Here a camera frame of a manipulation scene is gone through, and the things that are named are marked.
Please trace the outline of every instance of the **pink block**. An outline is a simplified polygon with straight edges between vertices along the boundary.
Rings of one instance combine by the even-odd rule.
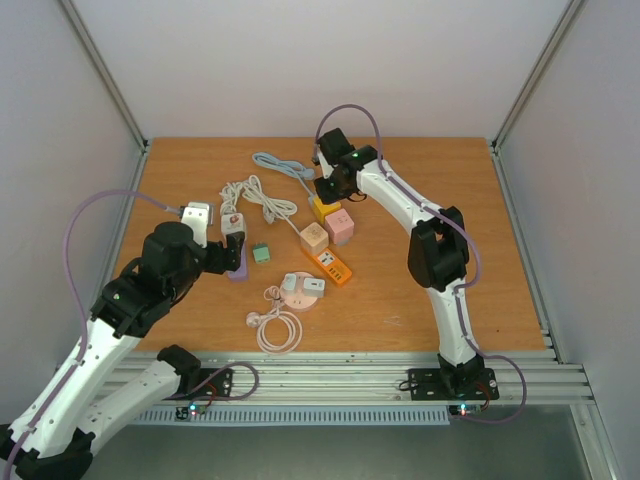
[[[324,228],[336,245],[344,245],[353,236],[353,220],[344,208],[324,218]]]

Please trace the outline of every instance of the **wooden block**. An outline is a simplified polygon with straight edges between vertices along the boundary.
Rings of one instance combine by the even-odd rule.
[[[319,223],[313,222],[300,232],[300,243],[311,255],[317,255],[329,246],[329,234]]]
[[[341,208],[325,217],[324,228],[333,243],[344,245],[353,236],[354,223],[347,211]]]

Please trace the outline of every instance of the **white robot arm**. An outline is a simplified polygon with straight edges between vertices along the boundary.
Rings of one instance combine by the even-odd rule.
[[[180,223],[162,223],[147,236],[142,256],[103,288],[91,308],[83,359],[76,360],[81,341],[33,404],[11,425],[0,427],[0,458],[13,457],[21,478],[81,478],[93,456],[122,427],[155,403],[174,393],[191,393],[197,385],[199,360],[173,345],[136,379],[89,405],[113,369],[203,272],[238,268],[244,235],[228,235],[226,248],[222,242],[208,242],[211,212],[210,205],[191,202]]]
[[[322,167],[322,178],[314,183],[325,204],[353,194],[371,196],[409,234],[408,267],[433,305],[440,335],[441,376],[450,395],[459,395],[484,369],[482,357],[470,345],[474,339],[464,290],[456,288],[465,282],[469,250],[455,229],[429,211],[439,212],[464,228],[462,214],[455,207],[443,210],[427,200],[398,177],[386,160],[379,159],[373,147],[356,149],[340,129],[325,133],[317,144],[314,162]]]

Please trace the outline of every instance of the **white wall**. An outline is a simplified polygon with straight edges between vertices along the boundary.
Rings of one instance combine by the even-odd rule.
[[[137,148],[57,2],[0,2],[0,423],[78,338],[62,234],[89,194],[129,185]],[[118,208],[81,219],[72,268],[88,305]]]
[[[568,360],[640,478],[640,2],[590,0],[504,148]]]
[[[566,0],[76,4],[147,137],[309,136],[344,102],[386,135],[493,137]]]

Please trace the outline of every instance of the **gray floor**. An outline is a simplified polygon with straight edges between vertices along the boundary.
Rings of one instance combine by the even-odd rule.
[[[494,415],[506,411],[496,408]],[[127,427],[86,480],[590,478],[569,409],[447,427]]]

